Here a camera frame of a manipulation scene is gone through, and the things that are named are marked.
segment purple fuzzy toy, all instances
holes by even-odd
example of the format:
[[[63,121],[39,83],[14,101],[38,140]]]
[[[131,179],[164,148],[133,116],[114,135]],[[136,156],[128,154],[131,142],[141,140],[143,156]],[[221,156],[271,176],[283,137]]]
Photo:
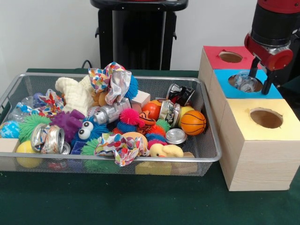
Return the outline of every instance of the purple fuzzy toy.
[[[70,112],[60,112],[51,118],[50,125],[57,125],[65,131],[65,141],[71,143],[75,134],[82,127],[83,123],[80,120],[84,119],[84,115],[74,109]]]

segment black cable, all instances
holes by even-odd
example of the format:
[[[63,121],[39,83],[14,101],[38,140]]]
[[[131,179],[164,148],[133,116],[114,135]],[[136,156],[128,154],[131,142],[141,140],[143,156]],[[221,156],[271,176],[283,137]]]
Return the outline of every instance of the black cable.
[[[86,63],[89,64],[90,68],[93,68],[93,66],[92,66],[92,64],[91,64],[91,62],[90,62],[89,60],[85,60],[85,61],[83,62],[83,64],[82,64],[81,68],[84,68],[84,66],[85,66]]]

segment metal mesh basket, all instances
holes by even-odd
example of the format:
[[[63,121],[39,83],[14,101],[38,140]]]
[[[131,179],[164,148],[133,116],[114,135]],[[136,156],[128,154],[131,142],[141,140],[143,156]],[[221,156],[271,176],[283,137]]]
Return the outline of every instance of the metal mesh basket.
[[[55,90],[59,76],[68,76],[81,80],[82,75],[35,74],[26,73],[14,79],[0,99],[1,117],[4,120],[15,105],[27,96],[37,92],[46,93]],[[109,173],[109,174],[152,174],[203,176],[215,161],[221,158],[221,149],[204,84],[194,78],[136,77],[139,90],[154,97],[164,98],[172,83],[195,89],[192,97],[193,107],[207,118],[204,133],[189,136],[183,150],[191,152],[195,158],[156,158],[137,157],[130,165],[119,167],[112,157],[25,154],[0,152],[0,170],[19,172],[55,172],[55,173]]]

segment yellow rubber duck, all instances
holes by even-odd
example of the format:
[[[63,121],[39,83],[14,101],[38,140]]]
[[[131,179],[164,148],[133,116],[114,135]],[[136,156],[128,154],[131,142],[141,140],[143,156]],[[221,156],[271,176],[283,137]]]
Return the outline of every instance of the yellow rubber duck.
[[[154,144],[150,148],[151,157],[173,157],[182,158],[183,150],[174,144],[163,146],[162,144]]]

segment green table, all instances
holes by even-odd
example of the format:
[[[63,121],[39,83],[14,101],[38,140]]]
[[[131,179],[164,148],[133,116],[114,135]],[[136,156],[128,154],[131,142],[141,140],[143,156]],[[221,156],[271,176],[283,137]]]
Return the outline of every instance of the green table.
[[[86,73],[86,70],[29,72]],[[196,71],[134,71],[197,77]],[[204,177],[0,173],[0,224],[300,224],[300,172],[289,191],[229,192],[219,163]]]

